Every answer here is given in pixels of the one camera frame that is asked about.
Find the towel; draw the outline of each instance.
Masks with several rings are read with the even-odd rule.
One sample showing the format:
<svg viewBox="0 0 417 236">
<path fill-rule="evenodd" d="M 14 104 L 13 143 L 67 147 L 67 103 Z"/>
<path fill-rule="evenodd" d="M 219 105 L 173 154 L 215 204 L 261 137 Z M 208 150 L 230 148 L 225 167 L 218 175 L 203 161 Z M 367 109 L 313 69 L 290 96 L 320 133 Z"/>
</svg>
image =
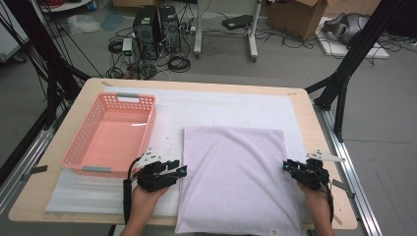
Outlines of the towel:
<svg viewBox="0 0 417 236">
<path fill-rule="evenodd" d="M 185 127 L 183 154 L 176 233 L 302 234 L 282 131 Z"/>
</svg>

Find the pink plastic basket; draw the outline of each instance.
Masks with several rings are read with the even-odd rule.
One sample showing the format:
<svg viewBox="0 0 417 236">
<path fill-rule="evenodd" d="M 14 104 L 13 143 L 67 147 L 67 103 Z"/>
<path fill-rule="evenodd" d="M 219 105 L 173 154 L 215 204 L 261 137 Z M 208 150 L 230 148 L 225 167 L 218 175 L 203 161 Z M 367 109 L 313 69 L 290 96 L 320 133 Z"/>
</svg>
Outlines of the pink plastic basket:
<svg viewBox="0 0 417 236">
<path fill-rule="evenodd" d="M 62 166 L 83 175 L 124 178 L 132 161 L 147 150 L 155 116 L 153 95 L 99 94 Z"/>
</svg>

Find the gray floor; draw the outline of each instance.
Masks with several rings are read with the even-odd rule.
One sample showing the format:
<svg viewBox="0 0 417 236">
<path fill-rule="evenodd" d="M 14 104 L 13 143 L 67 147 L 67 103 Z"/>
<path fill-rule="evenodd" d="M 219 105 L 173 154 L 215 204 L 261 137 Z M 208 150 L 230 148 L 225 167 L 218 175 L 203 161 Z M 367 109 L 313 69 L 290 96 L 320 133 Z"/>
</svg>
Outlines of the gray floor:
<svg viewBox="0 0 417 236">
<path fill-rule="evenodd" d="M 77 10 L 67 13 L 85 14 Z M 108 10 L 91 13 L 104 22 Z M 206 20 L 221 28 L 221 17 Z M 113 31 L 74 35 L 100 73 L 109 67 L 108 38 L 128 27 L 123 20 Z M 96 75 L 76 47 L 64 37 L 76 67 Z M 259 59 L 252 63 L 246 38 L 211 34 L 205 36 L 203 55 L 192 54 L 191 70 L 168 72 L 171 81 L 305 88 L 329 76 L 340 60 L 324 56 L 321 48 L 293 49 L 281 44 L 281 37 L 258 40 Z M 343 138 L 384 235 L 414 235 L 417 232 L 417 53 L 389 52 L 388 60 L 364 61 L 350 84 L 344 116 Z M 157 81 L 168 77 L 159 73 Z M 319 93 L 311 94 L 316 98 Z M 30 63 L 0 65 L 0 164 L 10 155 L 38 117 L 46 103 Z M 11 222 L 10 206 L 0 216 L 0 235 L 106 235 L 109 225 L 38 224 Z M 361 227 L 338 235 L 363 235 Z"/>
</svg>

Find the desktop computer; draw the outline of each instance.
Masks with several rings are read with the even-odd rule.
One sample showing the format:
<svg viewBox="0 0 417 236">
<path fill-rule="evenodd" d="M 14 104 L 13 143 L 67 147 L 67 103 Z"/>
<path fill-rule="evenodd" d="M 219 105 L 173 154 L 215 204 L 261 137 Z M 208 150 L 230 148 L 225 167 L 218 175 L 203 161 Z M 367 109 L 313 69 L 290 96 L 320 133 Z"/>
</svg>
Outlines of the desktop computer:
<svg viewBox="0 0 417 236">
<path fill-rule="evenodd" d="M 133 22 L 138 43 L 140 58 L 156 60 L 158 58 L 157 46 L 161 42 L 161 33 L 157 8 L 154 5 L 139 6 Z"/>
<path fill-rule="evenodd" d="M 165 52 L 180 52 L 180 26 L 174 6 L 160 7 L 159 15 L 162 27 L 162 40 L 163 45 L 165 47 Z"/>
</svg>

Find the cardboard box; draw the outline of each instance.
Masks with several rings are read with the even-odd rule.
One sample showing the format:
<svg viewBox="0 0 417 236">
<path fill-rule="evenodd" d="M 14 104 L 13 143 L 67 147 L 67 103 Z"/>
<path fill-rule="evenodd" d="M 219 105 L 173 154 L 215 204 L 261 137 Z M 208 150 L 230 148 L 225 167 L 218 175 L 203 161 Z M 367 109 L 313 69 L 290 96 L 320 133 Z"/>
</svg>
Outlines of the cardboard box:
<svg viewBox="0 0 417 236">
<path fill-rule="evenodd" d="M 329 6 L 325 11 L 327 17 L 337 17 L 340 13 L 359 13 L 371 16 L 381 0 L 344 0 Z"/>
<path fill-rule="evenodd" d="M 292 0 L 270 6 L 269 27 L 306 40 L 315 34 L 326 7 L 338 0 Z"/>
<path fill-rule="evenodd" d="M 134 7 L 137 8 L 141 5 L 156 5 L 159 6 L 159 0 L 113 0 L 113 6 L 115 7 Z"/>
</svg>

